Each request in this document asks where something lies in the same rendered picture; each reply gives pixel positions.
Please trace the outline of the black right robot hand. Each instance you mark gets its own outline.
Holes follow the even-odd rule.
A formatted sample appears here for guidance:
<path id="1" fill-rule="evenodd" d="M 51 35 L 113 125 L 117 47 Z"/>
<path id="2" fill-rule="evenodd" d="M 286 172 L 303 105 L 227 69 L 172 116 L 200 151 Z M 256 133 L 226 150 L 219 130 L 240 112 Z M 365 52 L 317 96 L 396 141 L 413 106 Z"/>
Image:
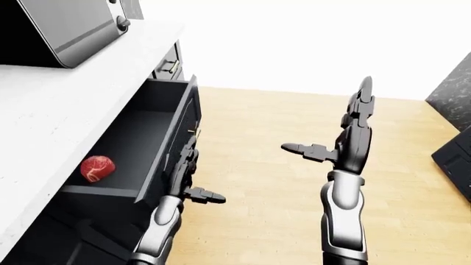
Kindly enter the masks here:
<path id="1" fill-rule="evenodd" d="M 358 92 L 350 97 L 347 111 L 341 119 L 343 131 L 335 140 L 333 150 L 329 151 L 326 146 L 318 144 L 306 146 L 295 143 L 284 143 L 281 149 L 318 163 L 328 160 L 333 163 L 334 169 L 361 174 L 372 140 L 372 128 L 367 120 L 372 116 L 374 107 L 372 78 L 365 77 Z"/>

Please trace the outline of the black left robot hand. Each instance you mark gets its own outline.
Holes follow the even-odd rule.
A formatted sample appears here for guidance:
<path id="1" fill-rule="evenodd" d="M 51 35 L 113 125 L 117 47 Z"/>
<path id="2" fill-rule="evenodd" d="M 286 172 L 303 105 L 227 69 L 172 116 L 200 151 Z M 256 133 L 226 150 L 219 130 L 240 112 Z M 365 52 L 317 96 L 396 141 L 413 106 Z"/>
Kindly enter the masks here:
<path id="1" fill-rule="evenodd" d="M 169 178 L 169 196 L 179 198 L 183 202 L 190 199 L 192 202 L 200 204 L 226 203 L 226 198 L 221 194 L 208 191 L 201 187 L 192 187 L 193 174 L 196 172 L 199 151 L 196 149 L 196 136 L 191 136 L 180 152 L 180 159 L 174 165 L 174 169 Z"/>

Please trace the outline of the dark grey drawer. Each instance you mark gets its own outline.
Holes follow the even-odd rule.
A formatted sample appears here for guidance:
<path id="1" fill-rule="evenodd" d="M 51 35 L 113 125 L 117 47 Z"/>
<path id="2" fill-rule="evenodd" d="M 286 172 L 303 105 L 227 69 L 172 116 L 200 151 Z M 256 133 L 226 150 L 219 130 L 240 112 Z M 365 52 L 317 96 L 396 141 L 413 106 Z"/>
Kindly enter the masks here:
<path id="1" fill-rule="evenodd" d="M 79 202 L 87 196 L 111 196 L 154 205 L 165 194 L 170 171 L 201 118 L 196 77 L 148 79 L 87 154 L 110 158 L 116 170 L 97 183 L 76 170 L 59 195 Z"/>

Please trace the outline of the red raw meat piece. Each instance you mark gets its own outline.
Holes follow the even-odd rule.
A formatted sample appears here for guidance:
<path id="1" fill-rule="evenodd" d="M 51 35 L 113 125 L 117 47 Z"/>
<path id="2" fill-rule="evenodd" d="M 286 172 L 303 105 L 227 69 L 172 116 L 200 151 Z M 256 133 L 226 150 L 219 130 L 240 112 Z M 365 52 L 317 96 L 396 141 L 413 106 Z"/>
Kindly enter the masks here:
<path id="1" fill-rule="evenodd" d="M 107 156 L 90 156 L 81 162 L 79 170 L 89 183 L 97 183 L 112 174 L 116 166 Z"/>

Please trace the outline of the black cabinet with panel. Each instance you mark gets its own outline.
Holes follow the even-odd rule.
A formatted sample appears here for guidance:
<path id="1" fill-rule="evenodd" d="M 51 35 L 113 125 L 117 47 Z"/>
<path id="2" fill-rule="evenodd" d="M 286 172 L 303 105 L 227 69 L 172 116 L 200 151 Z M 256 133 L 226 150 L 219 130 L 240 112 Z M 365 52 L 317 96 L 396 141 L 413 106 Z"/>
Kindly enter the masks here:
<path id="1" fill-rule="evenodd" d="M 464 198 L 471 202 L 471 127 L 460 132 L 431 157 Z"/>

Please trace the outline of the dark marble counter block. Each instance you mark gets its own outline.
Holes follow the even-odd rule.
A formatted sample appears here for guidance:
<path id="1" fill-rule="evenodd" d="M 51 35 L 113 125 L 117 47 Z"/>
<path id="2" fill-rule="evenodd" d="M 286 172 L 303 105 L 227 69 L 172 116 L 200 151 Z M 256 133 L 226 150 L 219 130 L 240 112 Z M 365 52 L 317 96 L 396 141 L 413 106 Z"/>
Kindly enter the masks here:
<path id="1" fill-rule="evenodd" d="M 459 132 L 471 126 L 471 52 L 425 101 Z"/>

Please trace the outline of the silver toaster oven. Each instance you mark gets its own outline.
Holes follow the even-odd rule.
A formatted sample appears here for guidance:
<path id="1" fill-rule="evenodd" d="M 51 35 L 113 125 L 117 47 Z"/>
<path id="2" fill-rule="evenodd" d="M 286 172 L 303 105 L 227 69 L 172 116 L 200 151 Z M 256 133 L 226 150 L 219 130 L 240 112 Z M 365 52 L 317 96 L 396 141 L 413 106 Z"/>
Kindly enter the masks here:
<path id="1" fill-rule="evenodd" d="M 122 0 L 0 0 L 0 65 L 76 68 L 129 25 Z"/>

